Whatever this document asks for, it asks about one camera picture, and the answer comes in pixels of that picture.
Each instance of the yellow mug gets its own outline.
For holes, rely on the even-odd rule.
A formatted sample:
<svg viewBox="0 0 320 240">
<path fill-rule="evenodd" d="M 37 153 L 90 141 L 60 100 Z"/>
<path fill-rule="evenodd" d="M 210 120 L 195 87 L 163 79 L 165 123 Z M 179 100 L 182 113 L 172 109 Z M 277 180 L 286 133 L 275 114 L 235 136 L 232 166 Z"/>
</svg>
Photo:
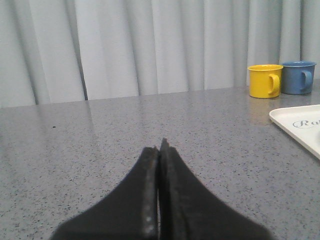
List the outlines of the yellow mug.
<svg viewBox="0 0 320 240">
<path fill-rule="evenodd" d="M 259 99 L 270 99 L 280 95 L 281 71 L 277 64 L 254 65 L 248 67 L 250 73 L 249 94 Z"/>
</svg>

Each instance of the black object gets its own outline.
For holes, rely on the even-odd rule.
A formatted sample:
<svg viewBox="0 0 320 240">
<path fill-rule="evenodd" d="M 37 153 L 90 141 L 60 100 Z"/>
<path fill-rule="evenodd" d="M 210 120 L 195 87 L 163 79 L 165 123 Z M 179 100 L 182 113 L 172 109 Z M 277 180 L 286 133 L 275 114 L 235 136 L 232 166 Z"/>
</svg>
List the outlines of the black object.
<svg viewBox="0 0 320 240">
<path fill-rule="evenodd" d="M 192 174 L 164 139 L 160 148 L 162 240 L 270 240 L 264 227 L 237 213 Z"/>
<path fill-rule="evenodd" d="M 104 199 L 63 223 L 52 240 L 157 240 L 158 150 L 146 147 Z"/>
<path fill-rule="evenodd" d="M 160 234 L 157 223 L 159 194 Z M 145 148 L 125 179 L 51 240 L 272 240 L 263 226 L 209 192 L 163 139 Z"/>
</svg>

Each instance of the gray countertop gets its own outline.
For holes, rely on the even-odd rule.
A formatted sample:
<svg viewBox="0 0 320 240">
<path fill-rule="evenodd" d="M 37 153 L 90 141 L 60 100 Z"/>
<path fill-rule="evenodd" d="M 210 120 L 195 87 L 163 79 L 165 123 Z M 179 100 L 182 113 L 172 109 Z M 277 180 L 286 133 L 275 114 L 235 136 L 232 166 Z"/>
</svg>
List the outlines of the gray countertop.
<svg viewBox="0 0 320 240">
<path fill-rule="evenodd" d="M 309 95 L 224 88 L 0 109 L 0 239 L 48 239 L 163 137 L 217 197 L 279 240 L 320 239 L 320 160 L 269 120 Z"/>
</svg>

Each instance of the white curtain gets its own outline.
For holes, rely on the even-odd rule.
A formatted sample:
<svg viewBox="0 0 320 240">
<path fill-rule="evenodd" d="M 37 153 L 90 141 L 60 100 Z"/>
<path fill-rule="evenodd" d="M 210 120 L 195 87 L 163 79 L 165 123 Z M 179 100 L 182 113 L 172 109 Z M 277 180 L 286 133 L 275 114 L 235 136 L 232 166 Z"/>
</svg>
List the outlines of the white curtain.
<svg viewBox="0 0 320 240">
<path fill-rule="evenodd" d="M 245 86 L 250 65 L 320 63 L 319 13 L 320 0 L 1 0 L 0 107 Z"/>
</svg>

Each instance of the mug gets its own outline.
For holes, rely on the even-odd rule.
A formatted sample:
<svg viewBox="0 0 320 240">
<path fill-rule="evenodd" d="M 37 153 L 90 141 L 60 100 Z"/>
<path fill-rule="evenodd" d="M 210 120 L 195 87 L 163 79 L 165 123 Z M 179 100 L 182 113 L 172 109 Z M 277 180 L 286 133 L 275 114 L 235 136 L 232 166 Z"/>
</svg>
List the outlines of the mug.
<svg viewBox="0 0 320 240">
<path fill-rule="evenodd" d="M 292 95 L 311 93 L 314 82 L 315 62 L 287 61 L 282 65 L 282 93 Z"/>
<path fill-rule="evenodd" d="M 282 65 L 264 64 L 249 66 L 251 97 L 270 99 L 280 95 Z"/>
</svg>

